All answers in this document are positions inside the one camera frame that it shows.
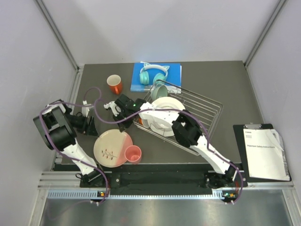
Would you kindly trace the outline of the orange mug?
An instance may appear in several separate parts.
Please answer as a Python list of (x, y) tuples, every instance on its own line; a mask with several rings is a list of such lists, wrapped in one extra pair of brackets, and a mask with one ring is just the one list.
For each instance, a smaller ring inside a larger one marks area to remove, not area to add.
[(121, 77), (119, 75), (110, 75), (107, 78), (107, 84), (111, 90), (112, 93), (116, 94), (116, 95), (120, 95), (123, 89), (123, 84), (122, 84), (122, 80)]

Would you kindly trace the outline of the white blue-rimmed plate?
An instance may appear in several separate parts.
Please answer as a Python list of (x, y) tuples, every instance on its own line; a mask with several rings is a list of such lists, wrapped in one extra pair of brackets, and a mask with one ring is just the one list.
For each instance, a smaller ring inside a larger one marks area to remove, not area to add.
[[(185, 109), (184, 105), (179, 100), (172, 97), (161, 97), (153, 101), (152, 105), (162, 109), (178, 109), (178, 110)], [(154, 132), (162, 136), (171, 137), (174, 135), (171, 127), (167, 127), (163, 124), (158, 124), (150, 120), (142, 120), (142, 121), (144, 127), (150, 128), (151, 130), (153, 130)]]

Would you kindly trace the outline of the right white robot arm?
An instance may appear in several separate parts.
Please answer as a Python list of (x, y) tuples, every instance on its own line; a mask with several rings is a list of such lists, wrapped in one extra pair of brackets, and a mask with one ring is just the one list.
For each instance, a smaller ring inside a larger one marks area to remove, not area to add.
[(231, 186), (236, 182), (239, 171), (237, 167), (210, 144), (204, 125), (185, 108), (161, 107), (139, 98), (133, 101), (125, 95), (109, 102), (108, 108), (113, 112), (113, 119), (121, 131), (132, 125), (135, 116), (147, 121), (148, 128), (163, 126), (171, 131), (170, 136), (180, 146), (192, 149), (203, 157), (213, 167), (224, 186)]

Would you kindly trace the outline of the chrome wire dish rack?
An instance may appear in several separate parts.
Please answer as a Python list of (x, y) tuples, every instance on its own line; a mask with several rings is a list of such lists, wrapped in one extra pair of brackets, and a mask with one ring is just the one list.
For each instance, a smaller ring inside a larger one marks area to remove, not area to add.
[[(175, 98), (179, 100), (185, 107), (185, 110), (191, 113), (194, 117), (196, 117), (201, 123), (204, 125), (204, 129), (202, 129), (202, 132), (207, 132), (210, 136), (214, 133), (214, 130), (216, 128), (216, 125), (219, 121), (219, 118), (221, 116), (223, 105), (220, 102), (217, 102), (215, 100), (212, 100), (210, 98), (207, 98), (203, 95), (197, 94), (195, 92), (192, 92), (190, 90), (184, 89), (180, 87), (180, 93), (177, 92), (175, 89), (175, 86), (171, 90), (168, 90), (168, 97)], [(144, 100), (146, 102), (152, 103), (151, 99), (151, 90), (147, 92)], [(144, 127), (143, 125), (139, 124), (139, 118), (134, 120), (134, 124), (140, 128), (143, 129), (161, 139), (164, 141), (167, 141), (195, 156), (199, 156), (199, 153), (197, 151), (193, 150), (192, 148), (187, 148), (181, 146), (175, 139), (175, 136), (171, 137), (165, 137), (162, 136), (150, 128)]]

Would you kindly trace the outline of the mint green bowl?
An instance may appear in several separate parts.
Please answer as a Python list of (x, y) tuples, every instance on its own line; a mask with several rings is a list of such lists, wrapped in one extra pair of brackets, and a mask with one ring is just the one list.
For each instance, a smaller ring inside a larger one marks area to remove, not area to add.
[(155, 101), (156, 99), (159, 99), (161, 97), (167, 97), (168, 89), (165, 85), (155, 86), (151, 89), (150, 96), (152, 101)]

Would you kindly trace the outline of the pink cream floral plate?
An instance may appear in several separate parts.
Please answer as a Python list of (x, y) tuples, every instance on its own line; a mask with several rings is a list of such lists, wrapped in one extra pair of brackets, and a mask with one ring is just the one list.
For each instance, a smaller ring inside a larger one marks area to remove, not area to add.
[(133, 144), (126, 132), (111, 129), (104, 132), (94, 144), (94, 156), (97, 162), (108, 168), (123, 165), (127, 160), (125, 150)]

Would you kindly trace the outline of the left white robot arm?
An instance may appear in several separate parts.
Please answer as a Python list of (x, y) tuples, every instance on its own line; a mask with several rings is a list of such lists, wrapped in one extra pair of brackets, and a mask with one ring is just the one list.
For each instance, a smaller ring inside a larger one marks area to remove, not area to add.
[(101, 187), (106, 183), (106, 174), (98, 170), (99, 167), (94, 159), (83, 151), (76, 139), (77, 132), (88, 136), (99, 136), (94, 117), (88, 116), (89, 110), (90, 107), (85, 107), (81, 112), (72, 115), (72, 109), (59, 99), (48, 104), (47, 110), (42, 113), (42, 118), (37, 116), (33, 118), (33, 122), (49, 149), (54, 148), (47, 135), (62, 154), (73, 158), (72, 161), (81, 171), (80, 174), (76, 174), (80, 179), (80, 187)]

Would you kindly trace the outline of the pink plastic cup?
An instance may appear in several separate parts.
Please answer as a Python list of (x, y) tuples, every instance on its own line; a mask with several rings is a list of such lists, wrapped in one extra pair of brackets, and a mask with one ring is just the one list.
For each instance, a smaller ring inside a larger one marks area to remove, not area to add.
[(139, 164), (142, 159), (142, 151), (140, 147), (131, 145), (125, 150), (125, 158), (131, 164)]

